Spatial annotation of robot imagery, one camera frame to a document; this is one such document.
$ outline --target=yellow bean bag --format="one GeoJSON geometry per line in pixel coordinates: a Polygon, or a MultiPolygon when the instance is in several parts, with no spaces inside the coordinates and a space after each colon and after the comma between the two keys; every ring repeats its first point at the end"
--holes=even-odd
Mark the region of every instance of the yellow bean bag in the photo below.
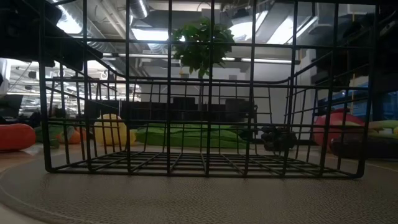
{"type": "MultiPolygon", "coordinates": [[[[111,120],[118,120],[121,119],[119,116],[115,114],[104,114],[103,119],[111,119],[111,120]]],[[[107,145],[111,146],[112,144],[118,145],[119,144],[119,138],[118,138],[118,129],[116,127],[119,127],[119,134],[120,134],[120,143],[122,146],[126,145],[127,141],[127,126],[124,123],[117,123],[117,122],[102,122],[102,121],[97,121],[94,126],[95,127],[95,141],[102,144],[102,145],[107,145]]],[[[133,145],[134,142],[136,141],[136,134],[134,130],[129,130],[130,134],[130,145],[133,145]]]]}

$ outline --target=green leaves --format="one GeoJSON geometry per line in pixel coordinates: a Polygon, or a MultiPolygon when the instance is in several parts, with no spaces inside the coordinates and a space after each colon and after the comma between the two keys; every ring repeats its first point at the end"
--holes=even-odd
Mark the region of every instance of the green leaves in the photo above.
{"type": "MultiPolygon", "coordinates": [[[[177,29],[172,33],[172,40],[179,41],[182,37],[187,42],[209,42],[210,41],[210,20],[203,18],[196,24],[185,24],[183,28],[177,29]]],[[[231,31],[221,25],[214,25],[213,41],[222,43],[233,43],[233,35],[231,31]]],[[[174,45],[176,53],[174,59],[181,60],[183,66],[189,67],[189,73],[198,71],[198,76],[203,78],[204,75],[209,75],[210,67],[210,51],[209,45],[193,45],[193,44],[178,44],[174,45]]],[[[213,46],[213,63],[220,65],[224,64],[223,57],[226,57],[227,52],[231,52],[232,47],[226,44],[217,44],[213,46]]]]}

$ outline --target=exposed ceiling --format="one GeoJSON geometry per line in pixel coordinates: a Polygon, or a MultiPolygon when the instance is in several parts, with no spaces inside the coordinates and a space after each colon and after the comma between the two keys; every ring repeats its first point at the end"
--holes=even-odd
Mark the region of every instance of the exposed ceiling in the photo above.
{"type": "MultiPolygon", "coordinates": [[[[131,33],[131,38],[135,39],[147,39],[147,40],[166,40],[167,29],[168,29],[168,17],[169,17],[169,5],[168,0],[131,0],[132,5],[126,7],[125,0],[92,0],[88,1],[87,15],[88,21],[92,22],[90,29],[97,30],[100,35],[107,39],[123,39],[126,32],[131,33]],[[147,16],[142,19],[131,19],[130,30],[126,30],[125,18],[126,9],[133,8],[134,12],[137,10],[144,10],[140,7],[148,3],[147,16]],[[139,31],[142,31],[146,36],[140,37],[139,31]]],[[[251,42],[251,14],[252,9],[250,7],[250,1],[229,1],[229,0],[216,0],[215,1],[215,22],[224,24],[233,29],[233,26],[241,25],[238,29],[233,32],[240,32],[240,38],[236,39],[236,42],[251,42]],[[238,9],[246,10],[246,16],[237,16],[238,9]]],[[[61,10],[65,15],[63,27],[66,29],[75,28],[79,29],[79,24],[83,21],[81,9],[83,8],[82,1],[75,1],[68,3],[67,5],[60,6],[61,10]],[[68,10],[73,6],[73,10],[77,13],[68,14],[68,10]]],[[[298,7],[298,44],[311,44],[311,41],[317,38],[317,32],[314,32],[314,27],[330,27],[333,19],[333,14],[330,14],[330,10],[333,9],[332,4],[312,4],[309,2],[301,2],[298,7]]],[[[256,43],[268,43],[268,44],[291,44],[292,26],[293,26],[293,4],[288,2],[275,2],[275,1],[258,1],[257,6],[257,22],[256,22],[256,43]]],[[[341,16],[347,14],[364,14],[369,12],[371,9],[368,7],[340,5],[341,16]]],[[[173,13],[172,13],[172,28],[180,28],[188,22],[194,22],[199,20],[201,17],[210,16],[210,5],[206,1],[199,0],[173,0],[173,13]]],[[[81,34],[71,34],[73,36],[80,36],[81,34]]],[[[112,53],[125,52],[125,45],[121,43],[110,43],[106,46],[112,53]]],[[[131,44],[131,54],[167,54],[167,49],[161,45],[148,45],[148,44],[131,44]]],[[[292,51],[287,48],[256,48],[256,58],[268,58],[277,60],[290,60],[292,51]]],[[[251,48],[250,47],[233,47],[233,51],[228,54],[228,57],[234,58],[250,58],[251,48]]],[[[114,67],[120,72],[125,69],[123,64],[126,58],[114,58],[106,57],[104,62],[114,67]]],[[[164,59],[151,59],[151,58],[130,58],[130,75],[139,76],[152,76],[152,77],[165,77],[167,75],[167,62],[164,59]]],[[[11,93],[25,93],[25,100],[23,105],[27,108],[35,108],[39,104],[38,93],[39,83],[38,79],[29,78],[29,71],[38,71],[37,64],[32,64],[28,68],[29,64],[24,62],[15,62],[11,68],[10,85],[12,88],[9,90],[11,93]]],[[[172,75],[179,76],[181,73],[180,65],[177,62],[172,64],[172,75]]],[[[230,75],[236,75],[237,79],[245,79],[245,74],[249,68],[248,63],[244,62],[228,62],[226,69],[215,67],[213,73],[217,78],[228,79],[230,75]]],[[[52,75],[53,77],[59,76],[59,65],[54,68],[48,68],[46,75],[52,75]]],[[[187,68],[182,68],[182,73],[188,73],[187,68]]],[[[98,63],[89,63],[88,74],[91,78],[107,79],[107,69],[99,65],[98,63]]],[[[65,69],[65,77],[75,75],[75,72],[65,69]]],[[[66,91],[72,91],[68,86],[75,85],[74,83],[68,83],[64,85],[66,91]]],[[[126,97],[126,88],[124,85],[118,85],[116,87],[118,97],[126,97]]],[[[102,95],[106,95],[106,87],[102,88],[102,95]]],[[[56,95],[55,100],[59,100],[60,96],[56,95]]],[[[69,100],[68,104],[71,111],[76,111],[76,101],[69,100]]]]}

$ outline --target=red bean bag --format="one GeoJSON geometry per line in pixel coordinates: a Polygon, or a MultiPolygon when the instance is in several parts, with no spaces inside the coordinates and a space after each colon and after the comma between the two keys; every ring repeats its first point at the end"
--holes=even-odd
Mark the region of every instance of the red bean bag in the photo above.
{"type": "MultiPolygon", "coordinates": [[[[344,115],[344,109],[338,109],[338,110],[334,110],[330,113],[330,125],[338,125],[341,126],[343,125],[343,115],[344,115]]],[[[326,121],[326,115],[320,116],[318,117],[318,119],[315,121],[316,125],[325,125],[325,121],[326,121]]],[[[346,114],[346,124],[347,126],[351,126],[351,125],[359,125],[359,126],[364,126],[364,122],[351,115],[351,114],[346,114]]],[[[323,144],[323,132],[325,128],[314,128],[313,131],[315,132],[313,134],[313,138],[314,141],[322,146],[323,144]]],[[[330,143],[332,139],[337,139],[339,138],[340,134],[341,134],[341,129],[340,128],[330,128],[329,129],[329,133],[328,134],[328,143],[327,143],[327,150],[330,151],[330,143]]]]}
{"type": "Polygon", "coordinates": [[[0,125],[0,152],[20,151],[36,142],[36,133],[26,124],[0,125]]]}

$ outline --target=gray floor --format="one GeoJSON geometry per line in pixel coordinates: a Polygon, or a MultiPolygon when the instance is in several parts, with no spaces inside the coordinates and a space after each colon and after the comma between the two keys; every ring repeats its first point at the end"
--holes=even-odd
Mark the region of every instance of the gray floor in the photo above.
{"type": "Polygon", "coordinates": [[[60,175],[43,164],[4,171],[0,202],[49,223],[398,222],[398,173],[377,166],[361,180],[281,180],[60,175]]]}

